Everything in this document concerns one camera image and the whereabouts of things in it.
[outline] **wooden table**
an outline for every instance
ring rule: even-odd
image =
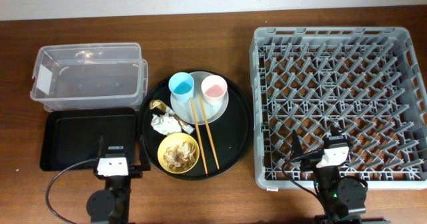
[[[229,77],[250,100],[248,50],[261,26],[403,26],[427,73],[427,6],[0,22],[0,223],[59,223],[44,200],[56,173],[39,168],[48,113],[29,98],[40,47],[137,42],[149,63],[149,88],[182,69],[206,69]],[[88,223],[87,198],[102,188],[92,171],[66,173],[54,184],[51,202],[65,217]],[[427,190],[369,191],[366,206],[364,217],[427,222]],[[144,173],[132,182],[129,220],[301,223],[321,213],[320,204],[303,191],[260,189],[251,148],[234,168],[207,181],[177,180],[156,168]]]

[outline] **aluminum foil wrapper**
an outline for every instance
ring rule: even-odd
[[[153,114],[153,119],[151,120],[151,126],[160,134],[171,135],[172,133],[180,133],[181,126],[179,126],[178,121],[169,116],[169,114],[157,116]]]
[[[158,108],[161,111],[163,111],[164,113],[169,114],[169,116],[172,116],[173,118],[175,118],[179,125],[181,126],[181,128],[188,133],[188,135],[192,134],[194,131],[194,127],[192,127],[190,124],[186,123],[185,121],[182,121],[181,118],[179,118],[175,111],[172,110],[172,108],[168,107],[163,101],[160,100],[151,100],[149,102],[149,108],[152,110],[154,108]]]

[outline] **white plate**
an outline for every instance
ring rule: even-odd
[[[190,75],[194,79],[194,109],[195,109],[195,115],[197,116],[197,123],[199,125],[205,125],[205,119],[203,118],[203,113],[201,112],[200,102],[199,102],[199,93],[201,95],[201,98],[203,100],[203,106],[205,107],[207,122],[211,123],[212,121],[215,121],[216,119],[220,118],[222,114],[227,109],[228,105],[228,91],[226,92],[226,95],[224,96],[224,101],[221,105],[210,105],[205,101],[203,98],[203,93],[201,92],[201,82],[208,76],[213,75],[212,73],[208,73],[205,71],[195,71],[193,73],[190,73]],[[181,118],[183,121],[194,124],[193,119],[193,111],[191,110],[191,102],[187,101],[186,103],[182,103],[178,101],[171,93],[171,106],[172,109],[175,111],[176,115],[178,115],[179,118]]]

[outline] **chopsticks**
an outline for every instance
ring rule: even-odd
[[[211,130],[209,128],[209,124],[207,123],[207,117],[206,117],[206,113],[205,113],[205,107],[203,106],[203,101],[201,99],[200,93],[199,93],[199,102],[200,102],[201,112],[203,112],[203,118],[205,119],[205,125],[206,125],[206,129],[207,129],[207,135],[209,136],[209,141],[211,142],[211,148],[212,148],[212,151],[213,151],[213,157],[215,158],[216,167],[219,170],[220,169],[220,164],[218,164],[218,158],[216,157],[214,141],[212,141]]]
[[[189,100],[191,101],[191,109],[193,110],[193,117],[194,117],[194,125],[195,125],[195,131],[197,132],[197,138],[199,139],[199,145],[200,145],[200,152],[201,152],[201,159],[203,160],[203,166],[205,167],[205,173],[207,175],[207,167],[206,167],[206,161],[205,161],[205,152],[203,151],[203,145],[201,144],[201,137],[200,137],[200,131],[199,131],[199,124],[197,123],[197,117],[195,115],[195,109],[194,109],[194,101],[193,97],[190,97]]]

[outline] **gray dish rack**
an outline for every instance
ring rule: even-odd
[[[295,189],[281,172],[296,130],[305,152],[330,125],[354,144],[342,175],[372,189],[427,187],[427,94],[402,27],[260,27],[250,47],[256,183]],[[286,167],[313,188],[312,173]]]

